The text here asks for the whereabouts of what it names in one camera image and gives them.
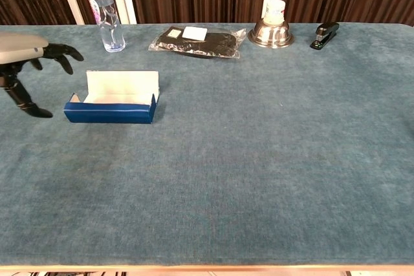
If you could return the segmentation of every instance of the blue box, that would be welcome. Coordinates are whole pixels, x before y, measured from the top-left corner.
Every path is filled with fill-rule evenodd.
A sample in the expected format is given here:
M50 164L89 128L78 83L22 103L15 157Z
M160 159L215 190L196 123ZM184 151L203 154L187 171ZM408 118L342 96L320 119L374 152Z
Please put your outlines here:
M88 96L74 93L64 113L73 123L153 121L159 97L157 71L87 71Z

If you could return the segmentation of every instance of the white bottle cap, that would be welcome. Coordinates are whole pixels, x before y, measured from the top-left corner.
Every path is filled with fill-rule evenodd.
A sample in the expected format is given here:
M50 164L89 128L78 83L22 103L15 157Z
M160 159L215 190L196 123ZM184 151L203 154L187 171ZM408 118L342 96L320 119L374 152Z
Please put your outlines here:
M285 6L286 3L283 0L270 0L267 3L264 22L271 25L282 24L285 20Z

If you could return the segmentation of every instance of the table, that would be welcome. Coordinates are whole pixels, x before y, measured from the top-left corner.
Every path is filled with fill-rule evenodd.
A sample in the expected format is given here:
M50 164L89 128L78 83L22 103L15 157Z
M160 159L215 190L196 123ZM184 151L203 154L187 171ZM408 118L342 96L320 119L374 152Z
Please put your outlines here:
M0 27L76 47L74 75L19 75L52 119L0 92L0 265L227 270L414 265L414 30L318 24L240 59L148 51L168 25ZM250 30L253 24L201 25ZM157 70L152 125L73 124L86 70Z

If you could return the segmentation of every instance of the black stapler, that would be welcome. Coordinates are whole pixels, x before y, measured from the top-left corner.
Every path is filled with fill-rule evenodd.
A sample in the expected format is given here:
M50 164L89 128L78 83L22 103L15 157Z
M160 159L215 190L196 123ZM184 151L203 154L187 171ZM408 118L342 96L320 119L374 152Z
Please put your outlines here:
M316 50L323 48L336 35L338 28L339 24L335 22L319 25L318 29L316 29L316 40L312 42L310 47Z

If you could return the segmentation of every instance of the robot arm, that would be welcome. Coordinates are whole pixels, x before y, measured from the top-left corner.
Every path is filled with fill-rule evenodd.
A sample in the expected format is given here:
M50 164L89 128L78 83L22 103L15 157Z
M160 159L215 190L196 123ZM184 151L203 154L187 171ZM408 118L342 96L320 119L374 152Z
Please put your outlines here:
M30 62L34 68L43 67L38 58L54 59L64 71L73 74L71 64L65 57L70 55L77 61L83 56L73 47L49 43L46 39L24 34L0 33L0 87L4 88L16 105L27 114L38 118L51 118L52 113L39 108L17 78L23 65Z

